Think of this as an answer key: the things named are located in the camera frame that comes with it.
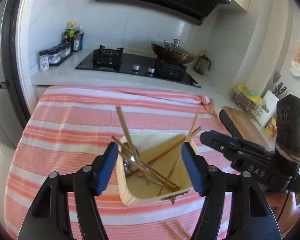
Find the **person's right hand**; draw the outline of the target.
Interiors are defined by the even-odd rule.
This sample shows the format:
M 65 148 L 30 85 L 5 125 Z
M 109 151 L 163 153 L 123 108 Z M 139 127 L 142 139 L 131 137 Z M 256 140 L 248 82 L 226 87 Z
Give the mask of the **person's right hand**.
M 266 191 L 264 196 L 277 220 L 281 237 L 283 238 L 300 218 L 300 204 L 297 204 L 298 194 L 290 193 L 285 207 L 287 191 Z

